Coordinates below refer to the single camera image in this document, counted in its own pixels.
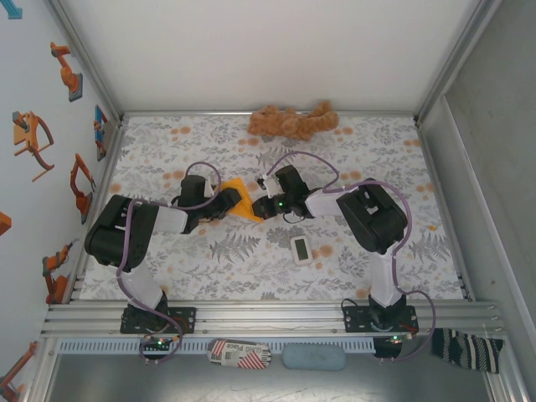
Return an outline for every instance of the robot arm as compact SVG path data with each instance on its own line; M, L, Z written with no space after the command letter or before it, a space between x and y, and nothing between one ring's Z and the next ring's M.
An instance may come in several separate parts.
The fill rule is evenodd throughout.
M165 293L152 278L145 256L151 237L156 232L189 234L201 219L222 219L227 211L240 200L240 194L234 188L220 191L209 204L198 209L181 210L206 203L206 180L196 175L188 175L181 182L181 195L173 199L172 204L138 204L134 206L130 221L130 236L123 267L122 285L130 293L129 311L141 327L149 332L161 329L165 320L139 308L138 303L162 314L168 314ZM85 238L85 251L93 255L102 265L120 266L126 233L126 212L132 199L114 195L100 213Z
M253 204L255 215L263 219L290 212L306 219L345 218L358 243L369 252L372 278L369 301L373 319L379 327L388 327L405 307L405 296L394 283L392 254L404 238L408 220L396 202L372 178L365 181L371 184L349 190L309 190L292 165L278 170L275 178L264 177L258 182L270 189L268 196ZM280 192L273 195L275 188Z

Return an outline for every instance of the plush toy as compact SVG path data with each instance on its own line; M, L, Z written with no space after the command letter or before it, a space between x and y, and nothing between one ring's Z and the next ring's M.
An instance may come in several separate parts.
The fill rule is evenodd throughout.
M337 125L338 114L327 100L308 115L300 115L292 107L281 112L277 106L268 105L251 115L248 133L309 141L315 132L333 130Z

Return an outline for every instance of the patterned fabric surface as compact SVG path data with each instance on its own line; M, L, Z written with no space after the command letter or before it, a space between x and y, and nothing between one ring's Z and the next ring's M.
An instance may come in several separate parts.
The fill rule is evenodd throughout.
M411 118L341 116L338 129L315 134L310 142L251 136L248 121L248 116L131 118L108 197L120 193L170 201L186 167L207 161L223 180L242 178L255 200L265 195L256 175L286 152L313 152L339 169L341 186L372 177L399 188L414 217L410 241L399 252L402 287L425 290L433 298L462 298ZM330 169L313 158L295 156L287 162L309 188L332 179ZM206 176L209 169L193 172ZM311 265L294 264L290 238L296 235L308 237L315 258ZM257 224L229 215L201 224L192 234L155 234L147 263L170 299L340 300L365 298L370 288L367 253L339 217L287 224L278 216ZM80 297L125 298L113 270L93 258Z

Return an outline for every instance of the striped sock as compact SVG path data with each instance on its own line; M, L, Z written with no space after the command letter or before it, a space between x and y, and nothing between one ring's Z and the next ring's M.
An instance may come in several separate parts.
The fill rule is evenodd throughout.
M437 328L432 336L432 353L465 369L498 374L503 344L501 339L480 338L453 329Z

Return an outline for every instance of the white wall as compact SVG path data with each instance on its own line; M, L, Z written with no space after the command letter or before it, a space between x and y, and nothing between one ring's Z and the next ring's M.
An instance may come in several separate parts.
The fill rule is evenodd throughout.
M84 158L97 185L105 164L96 161L93 119L99 102L90 83L84 80L83 98L69 103L59 62L50 54L50 41L64 44L59 30L43 2L15 3L23 8L22 20L8 20L0 9L0 211L13 220L13 227L0 236L0 375L27 350L42 327L47 310L42 258L75 237L82 240L85 227L69 186L75 152ZM66 59L80 72L73 57ZM13 145L14 111L33 111L54 138L54 145L42 153L54 169L35 183L32 178L42 170L35 159L28 152L13 155L23 147ZM40 130L38 139L40 145L46 143ZM90 191L82 174L77 183L85 193ZM75 264L81 245L71 250L63 272Z
M477 0L62 0L124 111L416 111Z

